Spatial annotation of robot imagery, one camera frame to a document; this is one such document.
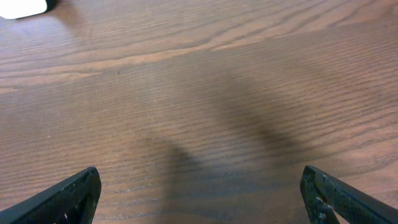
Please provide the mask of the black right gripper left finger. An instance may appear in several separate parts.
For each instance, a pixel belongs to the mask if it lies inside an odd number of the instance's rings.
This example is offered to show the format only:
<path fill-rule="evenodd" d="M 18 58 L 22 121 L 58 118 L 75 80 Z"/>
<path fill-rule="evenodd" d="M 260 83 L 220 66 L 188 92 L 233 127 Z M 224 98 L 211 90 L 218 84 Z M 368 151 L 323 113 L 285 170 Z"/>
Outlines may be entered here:
<path fill-rule="evenodd" d="M 95 167 L 88 167 L 1 211 L 1 223 L 91 224 L 100 194 L 99 172 Z"/>

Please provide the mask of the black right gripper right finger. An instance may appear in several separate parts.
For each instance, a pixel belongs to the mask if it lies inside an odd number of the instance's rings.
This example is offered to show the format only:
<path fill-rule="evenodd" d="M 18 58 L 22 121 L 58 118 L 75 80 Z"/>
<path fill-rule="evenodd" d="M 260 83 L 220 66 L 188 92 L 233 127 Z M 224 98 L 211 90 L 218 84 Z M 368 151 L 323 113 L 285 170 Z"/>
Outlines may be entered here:
<path fill-rule="evenodd" d="M 305 166 L 300 191 L 311 223 L 397 223 L 397 209 L 326 172 Z"/>

